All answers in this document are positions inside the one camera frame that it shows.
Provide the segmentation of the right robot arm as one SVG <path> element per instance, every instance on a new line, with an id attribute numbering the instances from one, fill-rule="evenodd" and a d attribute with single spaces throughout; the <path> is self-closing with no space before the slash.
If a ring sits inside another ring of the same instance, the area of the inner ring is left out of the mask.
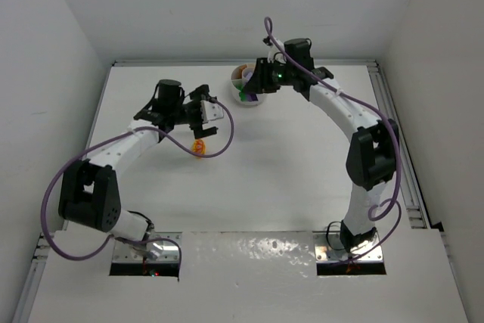
<path id="1" fill-rule="evenodd" d="M 334 75 L 327 68 L 314 65 L 309 39 L 281 42 L 265 38 L 263 42 L 269 47 L 268 56 L 256 60 L 243 93 L 269 94 L 290 86 L 324 111 L 348 138 L 346 171 L 352 191 L 347 213 L 340 223 L 340 242 L 345 251 L 350 251 L 376 233 L 368 213 L 378 205 L 386 184 L 396 172 L 394 145 L 398 141 L 398 126 L 393 120 L 384 122 L 345 97 Z"/>

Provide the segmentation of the yellow butterfly lego piece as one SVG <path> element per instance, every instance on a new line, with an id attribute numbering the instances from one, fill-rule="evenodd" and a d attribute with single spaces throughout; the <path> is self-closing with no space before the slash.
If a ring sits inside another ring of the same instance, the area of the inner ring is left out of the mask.
<path id="1" fill-rule="evenodd" d="M 203 158 L 206 154 L 206 144 L 203 139 L 196 139 L 192 144 L 191 151 L 197 158 Z"/>

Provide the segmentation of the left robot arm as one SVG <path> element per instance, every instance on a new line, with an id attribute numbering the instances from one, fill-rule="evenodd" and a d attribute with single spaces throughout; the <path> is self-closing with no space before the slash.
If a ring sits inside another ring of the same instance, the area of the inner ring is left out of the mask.
<path id="1" fill-rule="evenodd" d="M 152 98 L 130 122 L 125 137 L 99 153 L 78 159 L 63 174 L 58 212 L 75 222 L 128 241 L 143 241 L 148 220 L 121 206 L 119 177 L 149 148 L 159 144 L 176 126 L 186 125 L 196 139 L 217 133 L 210 121 L 223 118 L 208 85 L 186 94 L 180 82 L 160 80 Z"/>

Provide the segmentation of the green square lego brick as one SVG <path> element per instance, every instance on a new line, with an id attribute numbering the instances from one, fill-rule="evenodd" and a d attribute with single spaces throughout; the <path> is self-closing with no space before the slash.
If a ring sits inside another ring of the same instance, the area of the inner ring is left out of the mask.
<path id="1" fill-rule="evenodd" d="M 246 102 L 247 101 L 247 96 L 243 92 L 239 92 L 239 99 L 241 102 Z"/>

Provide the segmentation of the purple curved lego brick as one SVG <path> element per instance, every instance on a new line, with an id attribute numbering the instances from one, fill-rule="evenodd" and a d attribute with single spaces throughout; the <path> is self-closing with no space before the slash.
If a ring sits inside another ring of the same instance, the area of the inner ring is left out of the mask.
<path id="1" fill-rule="evenodd" d="M 246 94 L 246 96 L 247 96 L 247 101 L 246 102 L 240 101 L 242 104 L 255 105 L 261 102 L 258 98 L 258 95 L 256 94 Z"/>

